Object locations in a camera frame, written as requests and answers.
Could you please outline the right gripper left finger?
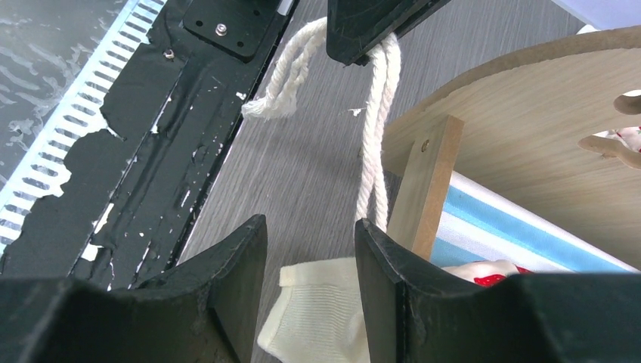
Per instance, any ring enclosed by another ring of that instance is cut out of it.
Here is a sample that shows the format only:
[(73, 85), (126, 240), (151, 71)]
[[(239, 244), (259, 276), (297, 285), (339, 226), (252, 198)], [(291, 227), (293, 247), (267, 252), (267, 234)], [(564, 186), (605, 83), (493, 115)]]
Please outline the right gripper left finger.
[(3, 362), (249, 362), (268, 249), (265, 216), (134, 289), (2, 278)]

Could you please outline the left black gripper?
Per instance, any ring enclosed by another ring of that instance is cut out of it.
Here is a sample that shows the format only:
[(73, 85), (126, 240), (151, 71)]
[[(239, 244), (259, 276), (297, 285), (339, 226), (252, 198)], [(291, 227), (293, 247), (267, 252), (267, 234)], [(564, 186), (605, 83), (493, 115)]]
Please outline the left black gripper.
[(401, 38), (449, 0), (329, 0), (327, 55), (346, 66), (367, 64), (366, 54), (390, 34)]

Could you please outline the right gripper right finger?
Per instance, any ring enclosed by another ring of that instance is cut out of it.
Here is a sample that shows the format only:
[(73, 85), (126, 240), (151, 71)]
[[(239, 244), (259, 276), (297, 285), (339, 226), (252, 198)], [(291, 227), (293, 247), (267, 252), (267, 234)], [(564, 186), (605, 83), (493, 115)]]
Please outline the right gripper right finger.
[(638, 362), (640, 276), (512, 275), (481, 287), (367, 219), (355, 252), (373, 362)]

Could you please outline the strawberry print ruffled blanket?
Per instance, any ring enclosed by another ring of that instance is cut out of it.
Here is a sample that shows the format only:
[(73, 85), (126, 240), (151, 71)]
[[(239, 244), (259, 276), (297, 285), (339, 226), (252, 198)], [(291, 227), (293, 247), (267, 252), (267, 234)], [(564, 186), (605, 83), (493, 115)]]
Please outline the strawberry print ruffled blanket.
[[(512, 12), (477, 17), (451, 5), (401, 40), (401, 81), (391, 114), (399, 116), (459, 74), (534, 44), (531, 22)], [(252, 206), (268, 220), (268, 260), (259, 327), (275, 329), (269, 314), (287, 298), (279, 285), (287, 265), (354, 252), (353, 228), (360, 181), (362, 109), (371, 83), (368, 67), (343, 67), (323, 51), (311, 59), (289, 118), (244, 125), (246, 141), (262, 155), (252, 168)], [(266, 141), (258, 141), (266, 132)]]

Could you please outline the blue striped mattress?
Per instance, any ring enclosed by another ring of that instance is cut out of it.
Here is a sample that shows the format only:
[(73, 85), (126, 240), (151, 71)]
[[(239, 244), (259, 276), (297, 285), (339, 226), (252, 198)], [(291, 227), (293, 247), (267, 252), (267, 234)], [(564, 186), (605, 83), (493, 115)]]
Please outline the blue striped mattress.
[(638, 271), (454, 172), (442, 208), (431, 263), (451, 267), (499, 259), (529, 271)]

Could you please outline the wooden pet bed frame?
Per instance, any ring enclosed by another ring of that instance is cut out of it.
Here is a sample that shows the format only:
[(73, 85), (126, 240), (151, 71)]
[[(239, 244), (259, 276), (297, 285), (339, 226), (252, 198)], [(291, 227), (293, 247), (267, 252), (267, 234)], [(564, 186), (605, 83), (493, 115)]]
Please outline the wooden pet bed frame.
[(568, 36), (460, 74), (398, 117), (384, 167), (449, 116), (454, 169), (624, 262), (640, 265), (640, 152), (606, 131), (640, 125), (640, 28)]

